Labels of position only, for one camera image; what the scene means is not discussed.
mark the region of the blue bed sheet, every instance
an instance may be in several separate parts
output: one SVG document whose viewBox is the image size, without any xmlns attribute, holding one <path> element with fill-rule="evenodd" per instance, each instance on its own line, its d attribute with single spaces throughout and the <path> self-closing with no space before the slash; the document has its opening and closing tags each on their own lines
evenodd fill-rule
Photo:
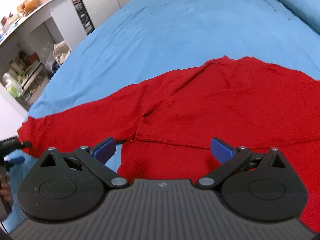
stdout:
<svg viewBox="0 0 320 240">
<path fill-rule="evenodd" d="M 253 56 L 319 80 L 319 47 L 320 36 L 277 0 L 132 0 L 73 51 L 29 115 L 61 112 L 224 55 Z M 120 152 L 107 163 L 114 171 Z M 10 171 L 14 193 L 36 161 L 24 156 Z M 16 202 L 13 210 L 4 223 L 9 231 L 23 221 Z"/>
</svg>

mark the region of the white countertop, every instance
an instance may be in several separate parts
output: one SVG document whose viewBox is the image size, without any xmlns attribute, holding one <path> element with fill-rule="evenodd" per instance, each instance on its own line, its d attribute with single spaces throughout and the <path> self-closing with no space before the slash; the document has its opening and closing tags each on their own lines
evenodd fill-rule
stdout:
<svg viewBox="0 0 320 240">
<path fill-rule="evenodd" d="M 22 17 L 20 20 L 18 20 L 18 24 L 14 27 L 14 28 L 10 28 L 5 34 L 4 34 L 4 38 L 2 39 L 2 41 L 0 42 L 0 48 L 5 44 L 5 42 L 14 34 L 16 33 L 25 22 L 28 21 L 28 19 L 30 19 L 32 16 L 34 16 L 37 12 L 39 12 L 42 8 L 44 8 L 46 5 L 50 4 L 52 1 L 51 0 L 49 2 L 46 2 L 42 5 L 40 5 L 37 9 L 35 9 L 34 11 L 32 11 L 30 14 L 28 14 L 25 17 Z"/>
</svg>

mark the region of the red cloth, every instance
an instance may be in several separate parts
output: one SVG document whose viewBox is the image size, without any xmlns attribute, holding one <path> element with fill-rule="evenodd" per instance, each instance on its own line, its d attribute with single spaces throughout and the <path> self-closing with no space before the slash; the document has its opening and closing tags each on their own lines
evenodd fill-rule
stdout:
<svg viewBox="0 0 320 240">
<path fill-rule="evenodd" d="M 219 166 L 210 140 L 256 151 L 279 146 L 308 192 L 301 217 L 320 231 L 320 82 L 255 58 L 211 60 L 125 87 L 102 100 L 41 119 L 18 131 L 25 151 L 72 152 L 108 136 L 126 140 L 118 173 L 125 178 L 196 181 Z"/>
</svg>

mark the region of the person's hand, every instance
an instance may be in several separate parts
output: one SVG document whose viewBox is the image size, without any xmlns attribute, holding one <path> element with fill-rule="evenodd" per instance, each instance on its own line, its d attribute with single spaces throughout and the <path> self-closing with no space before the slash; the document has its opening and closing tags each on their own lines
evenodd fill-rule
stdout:
<svg viewBox="0 0 320 240">
<path fill-rule="evenodd" d="M 7 201 L 10 204 L 10 206 L 12 207 L 13 198 L 12 198 L 11 188 L 8 183 L 9 180 L 10 180 L 10 177 L 8 174 L 6 174 L 5 175 L 6 182 L 1 183 L 0 195 L 3 196 L 4 200 Z"/>
</svg>

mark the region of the metal screw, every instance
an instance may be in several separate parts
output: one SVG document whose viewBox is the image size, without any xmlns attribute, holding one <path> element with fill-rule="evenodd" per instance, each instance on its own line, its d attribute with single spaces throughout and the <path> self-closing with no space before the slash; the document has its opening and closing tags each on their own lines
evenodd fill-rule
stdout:
<svg viewBox="0 0 320 240">
<path fill-rule="evenodd" d="M 199 179 L 199 183 L 202 186 L 211 186 L 211 185 L 214 184 L 214 179 L 211 179 L 211 178 L 208 178 L 208 177 L 204 177 L 204 178 Z"/>
<path fill-rule="evenodd" d="M 114 186 L 123 186 L 126 183 L 127 183 L 127 180 L 125 178 L 121 178 L 121 177 L 113 178 L 111 180 L 111 184 Z"/>
</svg>

